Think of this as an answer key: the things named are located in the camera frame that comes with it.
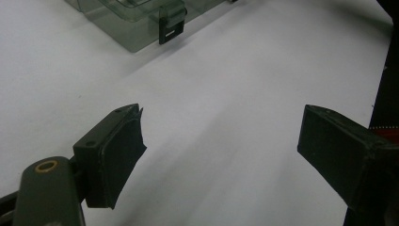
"green tinted plastic box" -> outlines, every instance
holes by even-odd
[[[66,0],[130,52],[184,31],[184,23],[226,0]]]

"white table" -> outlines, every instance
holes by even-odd
[[[0,197],[111,110],[148,150],[88,225],[338,226],[345,204],[296,151],[305,104],[367,126],[390,42],[374,0],[240,0],[131,54],[62,0],[0,2]]]

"white surface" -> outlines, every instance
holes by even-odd
[[[389,24],[374,0],[240,0],[130,54],[61,0],[1,1],[0,196],[140,103],[148,150],[115,211],[84,208],[88,225],[342,225],[296,152],[303,108],[367,126]]]

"black latch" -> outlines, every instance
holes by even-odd
[[[164,44],[184,31],[187,9],[182,1],[161,7],[159,12],[159,44]]]

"plastic container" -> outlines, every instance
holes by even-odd
[[[184,23],[226,0],[66,0],[130,52],[184,31]]]

